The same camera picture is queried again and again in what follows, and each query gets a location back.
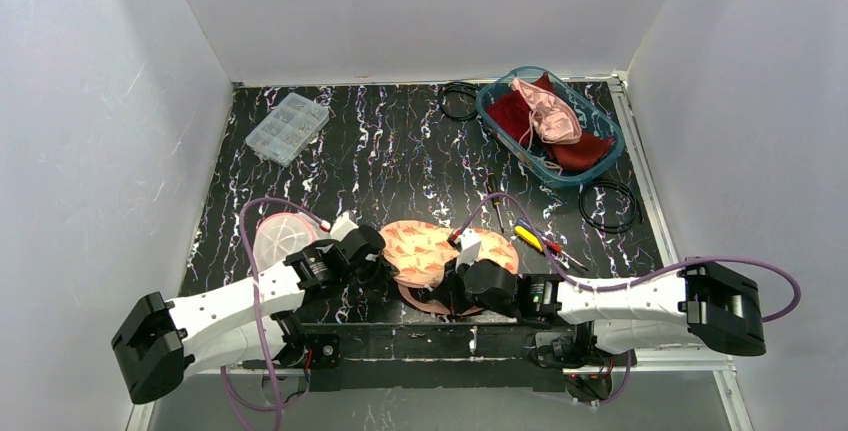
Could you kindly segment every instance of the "floor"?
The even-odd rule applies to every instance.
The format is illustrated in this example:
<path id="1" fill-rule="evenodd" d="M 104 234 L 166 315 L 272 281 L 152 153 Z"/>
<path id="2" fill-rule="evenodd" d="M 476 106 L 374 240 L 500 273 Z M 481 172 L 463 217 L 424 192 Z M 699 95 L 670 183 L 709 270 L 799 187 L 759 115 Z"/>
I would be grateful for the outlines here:
<path id="1" fill-rule="evenodd" d="M 259 376 L 235 387 L 267 403 Z M 290 389 L 282 383 L 284 394 Z M 627 392 L 597 411 L 529 389 L 365 389 L 312 393 L 286 411 L 287 431 L 730 431 L 710 372 L 633 373 Z M 273 413 L 246 411 L 255 429 L 271 429 Z M 218 375 L 198 375 L 156 404 L 151 431 L 241 429 Z"/>

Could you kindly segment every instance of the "black cable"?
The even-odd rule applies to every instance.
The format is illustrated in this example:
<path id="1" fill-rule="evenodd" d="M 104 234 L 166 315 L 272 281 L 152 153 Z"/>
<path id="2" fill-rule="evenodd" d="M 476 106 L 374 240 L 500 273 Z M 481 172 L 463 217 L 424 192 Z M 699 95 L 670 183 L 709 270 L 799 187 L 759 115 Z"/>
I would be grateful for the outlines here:
<path id="1" fill-rule="evenodd" d="M 621 223 L 606 224 L 600 221 L 596 221 L 586 211 L 586 196 L 589 194 L 589 190 L 594 190 L 597 192 L 598 189 L 608 189 L 621 193 L 621 195 L 624 196 L 624 198 L 630 202 L 630 213 L 624 216 L 624 219 L 622 219 Z M 636 216 L 639 216 L 640 223 L 645 221 L 645 216 L 642 214 L 642 207 L 639 205 L 639 201 L 636 199 L 636 196 L 633 194 L 633 191 L 631 191 L 626 184 L 621 183 L 619 181 L 613 181 L 611 179 L 601 179 L 588 183 L 583 187 L 583 191 L 580 191 L 580 196 L 577 198 L 577 201 L 578 207 L 580 208 L 580 216 L 583 217 L 583 221 L 586 221 L 586 224 L 597 229 L 598 231 L 603 231 L 605 233 L 610 234 L 621 234 L 630 231 L 630 228 L 633 227 L 633 222 L 636 221 Z"/>
<path id="2" fill-rule="evenodd" d="M 552 351 L 552 348 L 549 345 L 538 346 L 536 349 L 531 349 L 527 353 L 527 359 L 530 360 L 531 363 L 535 364 L 540 368 L 555 368 L 555 369 L 573 369 L 574 367 L 570 364 L 563 363 L 561 361 L 557 361 L 556 359 L 546 359 L 539 356 L 541 352 L 543 355 L 547 356 L 548 353 Z"/>
<path id="3" fill-rule="evenodd" d="M 464 81 L 451 81 L 450 83 L 445 84 L 441 88 L 439 88 L 439 92 L 436 95 L 436 106 L 438 106 L 439 111 L 444 113 L 445 116 L 449 117 L 454 121 L 470 121 L 477 117 L 477 106 L 476 104 L 471 105 L 471 112 L 467 114 L 451 114 L 445 108 L 445 101 L 448 94 L 461 94 L 463 96 L 468 96 L 471 99 L 477 99 L 477 91 L 480 88 L 477 87 L 476 84 L 466 83 Z"/>
<path id="4" fill-rule="evenodd" d="M 592 395 L 592 397 L 594 397 L 594 398 L 595 398 L 595 399 L 597 399 L 598 401 L 603 401 L 603 400 L 607 399 L 607 398 L 602 398 L 602 397 L 601 397 L 601 396 L 597 393 L 597 391 L 595 391 L 595 390 L 592 388 L 592 385 L 591 385 L 591 384 L 589 384 L 589 382 L 588 382 L 588 381 L 586 381 L 586 380 L 585 380 L 585 379 L 583 379 L 583 378 L 577 377 L 577 378 L 573 378 L 573 379 L 572 379 L 572 378 L 566 377 L 566 378 L 565 378 L 565 380 L 566 380 L 566 381 L 570 381 L 570 382 L 571 382 L 571 384 L 572 384 L 575 388 L 577 388 L 577 390 L 578 390 L 578 391 L 582 391 L 582 392 L 584 392 L 584 393 L 586 393 L 586 394 L 591 394 L 591 395 Z"/>
<path id="5" fill-rule="evenodd" d="M 288 397 L 288 398 L 286 398 L 286 400 L 285 400 L 285 401 L 283 401 L 283 404 L 288 403 L 288 402 L 291 400 L 291 398 L 293 398 L 293 397 L 295 397 L 295 396 L 300 396 L 300 395 L 302 395 L 304 392 L 305 392 L 305 391 L 295 391 L 295 392 L 293 392 L 292 394 L 290 394 L 290 395 L 289 395 L 289 397 Z"/>

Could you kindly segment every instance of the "cable connector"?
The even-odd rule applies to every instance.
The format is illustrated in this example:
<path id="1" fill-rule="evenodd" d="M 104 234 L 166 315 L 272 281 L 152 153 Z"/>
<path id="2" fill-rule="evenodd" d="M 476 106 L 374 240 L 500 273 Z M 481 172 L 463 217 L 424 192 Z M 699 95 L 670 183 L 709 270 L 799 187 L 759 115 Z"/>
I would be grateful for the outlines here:
<path id="1" fill-rule="evenodd" d="M 458 239 L 459 239 L 459 230 L 457 229 L 456 231 L 454 231 L 454 232 L 452 232 L 451 234 L 448 235 L 447 241 L 448 241 L 448 244 L 451 245 L 451 247 L 453 247 L 454 249 L 459 249 L 459 242 L 457 241 Z"/>

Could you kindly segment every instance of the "coiled black cable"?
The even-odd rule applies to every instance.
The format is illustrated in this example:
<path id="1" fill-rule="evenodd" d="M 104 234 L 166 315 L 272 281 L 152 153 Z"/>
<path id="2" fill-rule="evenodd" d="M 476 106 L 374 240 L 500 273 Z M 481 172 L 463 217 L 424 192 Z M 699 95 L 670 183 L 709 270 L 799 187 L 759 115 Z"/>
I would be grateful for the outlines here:
<path id="1" fill-rule="evenodd" d="M 464 81 L 451 81 L 441 88 L 439 88 L 439 92 L 436 95 L 436 106 L 439 107 L 439 111 L 444 113 L 445 116 L 454 120 L 454 121 L 470 121 L 477 117 L 477 106 L 476 104 L 471 105 L 471 112 L 466 114 L 451 114 L 447 111 L 445 107 L 445 101 L 448 94 L 461 94 L 463 96 L 468 96 L 471 99 L 477 99 L 477 91 L 480 88 L 477 87 L 476 84 L 466 83 Z"/>
<path id="2" fill-rule="evenodd" d="M 596 221 L 592 216 L 586 211 L 586 196 L 589 194 L 589 190 L 598 189 L 608 189 L 611 191 L 615 191 L 621 193 L 624 198 L 629 201 L 628 206 L 630 208 L 630 212 L 624 216 L 624 219 L 618 224 L 607 224 L 602 223 L 600 221 Z M 598 231 L 603 231 L 605 233 L 610 234 L 621 234 L 630 231 L 630 228 L 633 227 L 634 221 L 636 221 L 636 216 L 639 216 L 639 222 L 642 223 L 645 221 L 645 216 L 642 214 L 642 207 L 639 205 L 639 201 L 636 199 L 636 196 L 633 194 L 633 191 L 627 187 L 626 184 L 613 181 L 611 179 L 600 179 L 598 181 L 593 181 L 588 183 L 583 187 L 583 190 L 580 191 L 580 196 L 577 198 L 578 207 L 580 208 L 580 216 L 583 217 L 583 221 L 586 221 L 586 224 L 597 229 Z"/>

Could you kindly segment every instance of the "white arm segment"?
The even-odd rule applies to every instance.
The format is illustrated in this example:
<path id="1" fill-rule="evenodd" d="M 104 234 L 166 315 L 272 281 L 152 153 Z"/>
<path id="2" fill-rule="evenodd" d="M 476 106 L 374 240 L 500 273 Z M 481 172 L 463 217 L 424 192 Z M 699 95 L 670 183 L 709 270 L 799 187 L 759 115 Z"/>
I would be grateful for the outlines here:
<path id="1" fill-rule="evenodd" d="M 271 356 L 276 356 L 286 346 L 280 325 L 268 316 L 262 318 L 262 325 L 267 331 L 265 337 L 268 340 Z M 196 361 L 186 368 L 183 374 L 184 379 L 207 369 L 220 368 L 251 359 L 265 359 L 262 355 L 259 333 L 256 332 L 256 323 L 248 323 L 224 333 L 218 339 L 202 346 L 194 357 Z"/>
<path id="2" fill-rule="evenodd" d="M 583 279 L 589 286 L 612 286 L 633 278 Z M 560 283 L 560 317 L 571 324 L 594 321 L 595 346 L 611 354 L 663 344 L 704 344 L 689 333 L 686 314 L 677 305 L 686 301 L 686 281 L 669 273 L 651 282 L 620 291 L 597 293 Z"/>
<path id="3" fill-rule="evenodd" d="M 456 257 L 456 267 L 462 264 L 472 265 L 480 254 L 483 241 L 480 235 L 472 229 L 466 229 L 459 235 L 459 256 Z"/>
<path id="4" fill-rule="evenodd" d="M 594 323 L 594 334 L 598 338 L 595 347 L 610 354 L 621 354 L 637 348 L 656 348 L 664 344 L 705 346 L 685 325 L 664 321 L 599 319 Z"/>
<path id="5" fill-rule="evenodd" d="M 282 262 L 260 273 L 261 313 L 266 316 L 262 323 L 272 355 L 283 348 L 283 333 L 267 316 L 300 307 L 304 292 L 297 286 L 299 281 L 295 270 Z M 208 293 L 173 300 L 170 314 L 176 328 L 185 329 L 185 355 L 194 355 L 196 360 L 186 375 L 262 358 L 254 322 L 253 285 L 253 278 L 247 277 Z"/>
<path id="6" fill-rule="evenodd" d="M 593 287 L 633 281 L 633 278 L 573 279 Z M 677 309 L 678 302 L 686 301 L 686 281 L 673 273 L 639 286 L 604 293 L 583 291 L 563 282 L 557 290 L 557 301 L 562 304 L 558 314 L 571 324 L 599 319 L 627 319 L 686 325 L 686 314 Z"/>
<path id="7" fill-rule="evenodd" d="M 345 211 L 341 214 L 336 221 L 333 223 L 333 227 L 330 228 L 330 237 L 341 241 L 347 236 L 347 233 L 355 230 L 359 226 L 353 221 L 353 216 L 350 211 Z"/>

